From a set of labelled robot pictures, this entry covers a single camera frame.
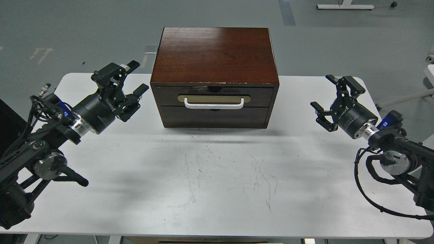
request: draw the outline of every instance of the table leg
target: table leg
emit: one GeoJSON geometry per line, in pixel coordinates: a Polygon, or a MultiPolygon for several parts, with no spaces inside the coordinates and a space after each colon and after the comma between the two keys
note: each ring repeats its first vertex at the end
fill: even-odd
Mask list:
{"type": "Polygon", "coordinates": [[[108,241],[108,244],[120,244],[122,236],[120,235],[111,235],[108,241]]]}
{"type": "Polygon", "coordinates": [[[40,234],[28,234],[23,244],[38,244],[40,234]]]}

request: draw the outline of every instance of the lower drawer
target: lower drawer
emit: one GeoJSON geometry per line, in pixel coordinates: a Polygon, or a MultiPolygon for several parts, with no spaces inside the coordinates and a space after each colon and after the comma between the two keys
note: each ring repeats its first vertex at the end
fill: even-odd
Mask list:
{"type": "Polygon", "coordinates": [[[161,106],[164,127],[176,128],[266,128],[268,108],[241,109],[188,109],[178,106],[161,106]]]}

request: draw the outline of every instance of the upper drawer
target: upper drawer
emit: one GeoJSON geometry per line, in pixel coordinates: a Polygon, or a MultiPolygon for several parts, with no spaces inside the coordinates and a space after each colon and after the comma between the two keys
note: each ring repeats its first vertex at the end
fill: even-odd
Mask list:
{"type": "Polygon", "coordinates": [[[183,106],[178,101],[179,95],[218,95],[218,96],[250,96],[245,107],[269,107],[273,95],[273,87],[231,87],[231,86],[151,86],[155,101],[159,106],[183,106]]]}

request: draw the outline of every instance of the gray floor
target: gray floor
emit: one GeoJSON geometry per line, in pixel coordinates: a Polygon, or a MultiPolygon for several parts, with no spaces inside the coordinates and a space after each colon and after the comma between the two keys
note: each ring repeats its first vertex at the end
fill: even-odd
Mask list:
{"type": "MultiPolygon", "coordinates": [[[[234,26],[270,29],[279,75],[357,76],[375,103],[386,102],[425,90],[425,57],[434,43],[434,1],[397,1],[394,9],[391,2],[354,0],[375,5],[358,11],[315,7],[336,0],[4,1],[0,98],[25,118],[28,97],[46,82],[55,87],[70,72],[142,62],[165,26],[234,26]]],[[[135,72],[151,73],[152,58],[135,72]]],[[[434,133],[434,108],[423,99],[380,114],[391,109],[403,114],[409,139],[434,133]]]]}

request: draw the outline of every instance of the drawer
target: drawer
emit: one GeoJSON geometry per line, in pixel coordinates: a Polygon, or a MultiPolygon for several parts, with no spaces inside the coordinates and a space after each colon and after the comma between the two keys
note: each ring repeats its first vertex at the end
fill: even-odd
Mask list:
{"type": "Polygon", "coordinates": [[[181,128],[266,128],[268,108],[229,110],[188,109],[183,106],[161,106],[164,127],[181,128]]]}
{"type": "Polygon", "coordinates": [[[155,101],[159,106],[183,106],[179,95],[201,96],[248,96],[245,107],[269,107],[273,87],[232,87],[232,86],[152,86],[155,101]]]}

